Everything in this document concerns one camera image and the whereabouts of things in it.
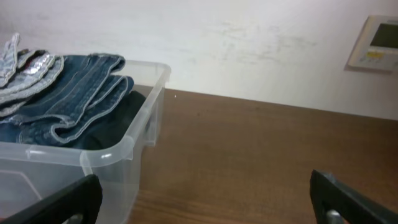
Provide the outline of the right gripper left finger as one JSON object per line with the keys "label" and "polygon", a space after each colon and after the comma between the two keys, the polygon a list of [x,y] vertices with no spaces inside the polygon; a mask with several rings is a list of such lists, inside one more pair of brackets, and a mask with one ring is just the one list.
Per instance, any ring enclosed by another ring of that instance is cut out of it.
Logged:
{"label": "right gripper left finger", "polygon": [[53,195],[1,221],[2,224],[63,223],[81,215],[83,224],[95,224],[103,199],[97,175],[90,174]]}

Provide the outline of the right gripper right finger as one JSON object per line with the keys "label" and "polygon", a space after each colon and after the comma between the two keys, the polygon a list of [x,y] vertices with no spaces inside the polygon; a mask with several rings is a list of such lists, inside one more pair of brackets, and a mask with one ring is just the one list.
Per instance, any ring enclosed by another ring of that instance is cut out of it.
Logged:
{"label": "right gripper right finger", "polygon": [[310,198],[318,224],[395,224],[397,214],[337,180],[331,173],[313,170]]}

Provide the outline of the dark blue jeans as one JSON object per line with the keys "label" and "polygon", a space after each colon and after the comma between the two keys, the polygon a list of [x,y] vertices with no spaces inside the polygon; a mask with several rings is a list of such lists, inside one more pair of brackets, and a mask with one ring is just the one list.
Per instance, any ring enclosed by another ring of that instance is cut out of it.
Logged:
{"label": "dark blue jeans", "polygon": [[67,55],[56,80],[1,120],[1,141],[65,146],[110,114],[134,86],[121,55]]}

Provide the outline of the light blue jeans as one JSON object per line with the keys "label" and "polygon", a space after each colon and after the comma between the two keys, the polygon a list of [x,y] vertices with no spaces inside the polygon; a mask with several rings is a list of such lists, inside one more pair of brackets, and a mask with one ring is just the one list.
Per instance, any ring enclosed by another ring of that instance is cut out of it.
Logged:
{"label": "light blue jeans", "polygon": [[1,116],[15,113],[31,98],[49,87],[61,74],[64,57],[46,50],[19,51],[18,33],[1,51]]}

